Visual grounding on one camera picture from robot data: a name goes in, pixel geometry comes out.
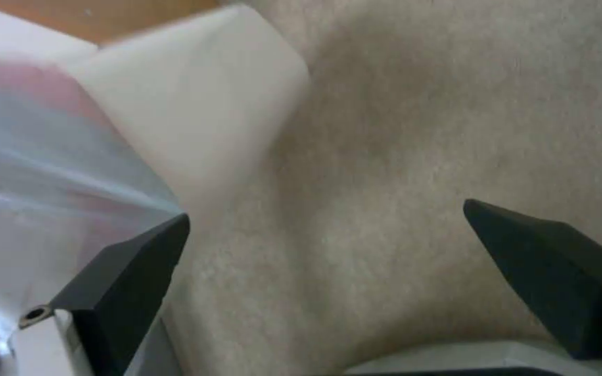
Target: white object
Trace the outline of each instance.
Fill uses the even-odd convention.
[[[244,5],[110,45],[65,70],[169,185],[193,241],[309,86],[303,59]]]
[[[0,12],[0,58],[67,62],[96,50],[88,41]]]
[[[73,317],[65,310],[56,310],[53,316],[14,332],[10,345],[15,350],[17,376],[93,374],[75,335]]]

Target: black foam pad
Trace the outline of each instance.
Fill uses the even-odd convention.
[[[50,302],[71,312],[94,374],[124,374],[153,323],[189,234],[182,214],[110,245]]]
[[[503,276],[576,359],[602,358],[602,246],[571,226],[478,200],[464,214]]]

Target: white plastic bag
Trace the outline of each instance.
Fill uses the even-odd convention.
[[[25,69],[23,79],[0,72],[2,353],[19,315],[48,302],[96,252],[181,212],[108,122],[90,116],[98,109],[77,84]]]

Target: carpet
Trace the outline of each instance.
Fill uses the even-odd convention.
[[[190,248],[186,371],[327,374],[415,345],[551,340],[461,212],[602,244],[602,1],[250,0],[313,88]]]

